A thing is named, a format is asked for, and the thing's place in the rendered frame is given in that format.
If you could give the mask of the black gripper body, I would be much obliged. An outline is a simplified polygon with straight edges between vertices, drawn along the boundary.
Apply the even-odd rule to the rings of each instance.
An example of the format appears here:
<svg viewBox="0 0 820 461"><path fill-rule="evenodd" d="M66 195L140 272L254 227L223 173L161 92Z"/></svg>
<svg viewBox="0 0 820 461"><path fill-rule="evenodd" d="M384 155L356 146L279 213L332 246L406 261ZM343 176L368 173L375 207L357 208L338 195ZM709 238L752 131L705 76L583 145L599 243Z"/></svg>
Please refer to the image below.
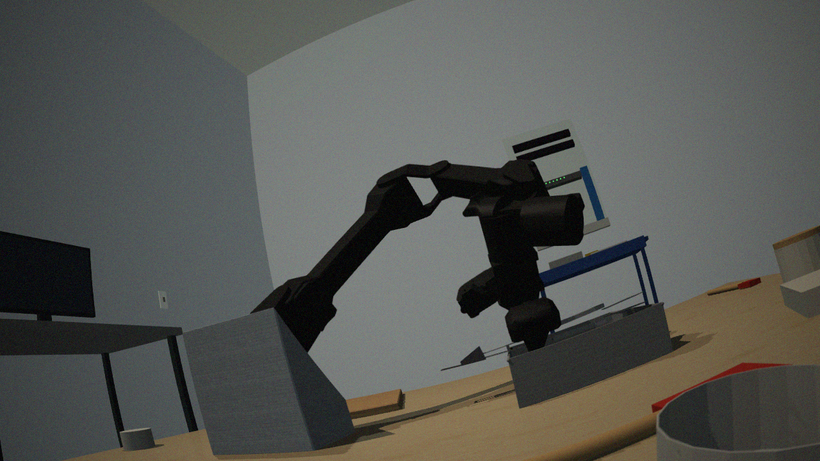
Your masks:
<svg viewBox="0 0 820 461"><path fill-rule="evenodd" d="M545 291L545 287L537 268L538 254L531 244L515 253L488 253L488 259L496 272L503 275L511 297L505 322L512 342L520 343L561 327L560 312L554 301L536 296L537 292Z"/></svg>

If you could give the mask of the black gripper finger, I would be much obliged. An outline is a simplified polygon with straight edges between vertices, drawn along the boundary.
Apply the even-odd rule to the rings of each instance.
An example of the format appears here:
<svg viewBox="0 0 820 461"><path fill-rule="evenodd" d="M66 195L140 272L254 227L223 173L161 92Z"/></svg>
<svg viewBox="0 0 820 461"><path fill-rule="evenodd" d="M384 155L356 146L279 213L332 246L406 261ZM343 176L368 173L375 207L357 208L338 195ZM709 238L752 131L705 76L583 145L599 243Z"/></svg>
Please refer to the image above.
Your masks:
<svg viewBox="0 0 820 461"><path fill-rule="evenodd" d="M536 295L536 296L537 296L537 298L539 298L539 292L537 292L536 294L537 294L537 295ZM509 310L509 309L510 309L510 307L511 307L511 304L510 304L510 303L507 303L507 304L501 305L501 301L500 301L500 300L498 300L497 302L498 302L498 304L500 304L500 306L501 306L501 307L505 307L505 309L507 309L507 310Z"/></svg>
<svg viewBox="0 0 820 461"><path fill-rule="evenodd" d="M544 348L548 333L550 332L546 332L540 336L531 337L530 339L524 339L525 347L528 348L529 352L534 351L537 348Z"/></svg>

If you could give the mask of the grey roasting tin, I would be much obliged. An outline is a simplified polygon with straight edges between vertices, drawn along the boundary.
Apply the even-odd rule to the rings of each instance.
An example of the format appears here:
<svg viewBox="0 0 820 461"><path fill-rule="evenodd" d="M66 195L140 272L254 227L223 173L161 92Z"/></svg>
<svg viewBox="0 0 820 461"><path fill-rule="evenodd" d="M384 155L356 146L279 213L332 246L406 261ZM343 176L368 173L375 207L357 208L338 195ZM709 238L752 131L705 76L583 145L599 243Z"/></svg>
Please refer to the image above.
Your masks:
<svg viewBox="0 0 820 461"><path fill-rule="evenodd" d="M626 373L673 352L664 302L615 312L548 334L547 338L554 337L607 318L606 323L585 332L556 341L546 339L544 348L509 352L507 362L519 408Z"/></svg>

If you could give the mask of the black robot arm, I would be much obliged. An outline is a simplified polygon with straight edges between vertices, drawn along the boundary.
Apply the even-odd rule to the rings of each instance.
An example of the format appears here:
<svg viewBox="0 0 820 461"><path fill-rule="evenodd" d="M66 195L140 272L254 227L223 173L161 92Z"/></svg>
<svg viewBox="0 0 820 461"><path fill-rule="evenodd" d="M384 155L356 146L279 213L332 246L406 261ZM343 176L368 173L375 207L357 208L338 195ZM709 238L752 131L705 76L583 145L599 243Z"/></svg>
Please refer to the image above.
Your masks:
<svg viewBox="0 0 820 461"><path fill-rule="evenodd" d="M431 180L439 191L423 205L407 177ZM585 202L580 193L550 196L535 161L517 159L502 168L451 164L404 165L381 176L369 192L365 213L303 277L285 281L250 313L274 307L308 353L336 315L333 296L387 233L428 218L442 200L470 199L463 216L479 216L488 253L582 242ZM484 270L459 287L462 313L478 317L498 300L511 302L503 275ZM507 302L505 302L507 301Z"/></svg>

